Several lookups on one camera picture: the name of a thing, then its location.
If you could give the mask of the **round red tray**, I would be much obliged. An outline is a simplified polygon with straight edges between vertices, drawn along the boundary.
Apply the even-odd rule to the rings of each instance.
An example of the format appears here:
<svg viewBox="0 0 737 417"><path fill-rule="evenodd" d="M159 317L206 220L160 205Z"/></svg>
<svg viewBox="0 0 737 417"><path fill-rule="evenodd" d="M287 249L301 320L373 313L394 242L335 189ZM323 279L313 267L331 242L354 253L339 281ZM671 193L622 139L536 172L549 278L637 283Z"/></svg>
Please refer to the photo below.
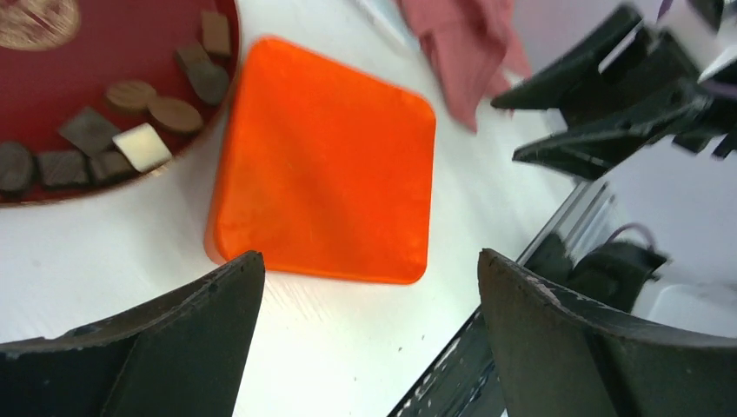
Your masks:
<svg viewBox="0 0 737 417"><path fill-rule="evenodd" d="M228 18L230 57L204 49L203 10ZM241 28L235 1L2 2L2 206L99 195L170 167L224 118ZM142 113L105 99L130 79L157 91ZM140 173L113 137L146 122L173 157Z"/></svg>

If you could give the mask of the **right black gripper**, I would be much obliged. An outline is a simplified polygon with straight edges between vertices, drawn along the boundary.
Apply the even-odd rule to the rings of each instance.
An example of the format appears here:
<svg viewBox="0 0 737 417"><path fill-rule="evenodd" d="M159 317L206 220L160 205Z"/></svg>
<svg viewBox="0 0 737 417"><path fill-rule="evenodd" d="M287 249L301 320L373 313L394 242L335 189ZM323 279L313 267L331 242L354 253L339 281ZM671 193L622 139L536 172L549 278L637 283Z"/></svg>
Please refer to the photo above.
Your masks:
<svg viewBox="0 0 737 417"><path fill-rule="evenodd" d="M522 146L515 162L595 181L665 136L698 154L716 136L713 154L736 153L736 63L700 81L670 35L640 30L605 69L600 62L642 22L632 4L614 9L571 50L495 97L497 109L558 109L568 130Z"/></svg>

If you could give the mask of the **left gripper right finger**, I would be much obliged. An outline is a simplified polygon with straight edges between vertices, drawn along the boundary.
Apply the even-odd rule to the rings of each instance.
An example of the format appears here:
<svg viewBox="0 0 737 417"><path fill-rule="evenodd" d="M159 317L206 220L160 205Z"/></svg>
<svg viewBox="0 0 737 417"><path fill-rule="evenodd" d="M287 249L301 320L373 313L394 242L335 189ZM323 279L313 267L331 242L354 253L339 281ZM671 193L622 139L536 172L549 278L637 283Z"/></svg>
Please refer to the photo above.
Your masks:
<svg viewBox="0 0 737 417"><path fill-rule="evenodd" d="M477 274L509 415L735 415L735 339L621 312L490 248Z"/></svg>

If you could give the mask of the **orange box lid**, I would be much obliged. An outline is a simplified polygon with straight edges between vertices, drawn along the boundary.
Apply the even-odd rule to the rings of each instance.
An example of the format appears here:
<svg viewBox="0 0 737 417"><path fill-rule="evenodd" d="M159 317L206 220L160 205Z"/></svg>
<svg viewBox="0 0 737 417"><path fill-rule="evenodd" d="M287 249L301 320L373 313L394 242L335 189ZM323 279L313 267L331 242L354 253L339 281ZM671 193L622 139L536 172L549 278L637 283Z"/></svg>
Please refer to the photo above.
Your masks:
<svg viewBox="0 0 737 417"><path fill-rule="evenodd" d="M261 252L271 271L418 281L435 127L431 105L411 90L282 38L258 39L216 174L230 247Z"/></svg>

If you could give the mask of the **orange chocolate box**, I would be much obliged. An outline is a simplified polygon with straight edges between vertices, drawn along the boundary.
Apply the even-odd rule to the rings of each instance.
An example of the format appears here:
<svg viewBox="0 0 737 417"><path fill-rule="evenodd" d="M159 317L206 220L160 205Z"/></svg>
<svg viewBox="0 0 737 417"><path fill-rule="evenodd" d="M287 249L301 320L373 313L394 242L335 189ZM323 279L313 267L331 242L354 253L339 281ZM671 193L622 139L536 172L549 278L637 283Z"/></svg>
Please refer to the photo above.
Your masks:
<svg viewBox="0 0 737 417"><path fill-rule="evenodd" d="M218 265L232 261L242 254L234 251L228 243L226 230L221 222L222 207L222 191L219 186L215 186L209 205L203 247L208 258Z"/></svg>

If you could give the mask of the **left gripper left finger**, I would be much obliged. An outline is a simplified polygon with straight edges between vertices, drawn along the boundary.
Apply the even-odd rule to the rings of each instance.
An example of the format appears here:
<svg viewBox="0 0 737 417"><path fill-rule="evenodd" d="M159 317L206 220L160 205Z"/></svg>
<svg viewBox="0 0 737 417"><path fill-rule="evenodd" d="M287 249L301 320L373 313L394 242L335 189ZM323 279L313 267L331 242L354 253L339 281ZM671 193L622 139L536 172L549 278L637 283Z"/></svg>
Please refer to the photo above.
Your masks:
<svg viewBox="0 0 737 417"><path fill-rule="evenodd" d="M262 303L249 251L56 339L1 346L4 416L230 416Z"/></svg>

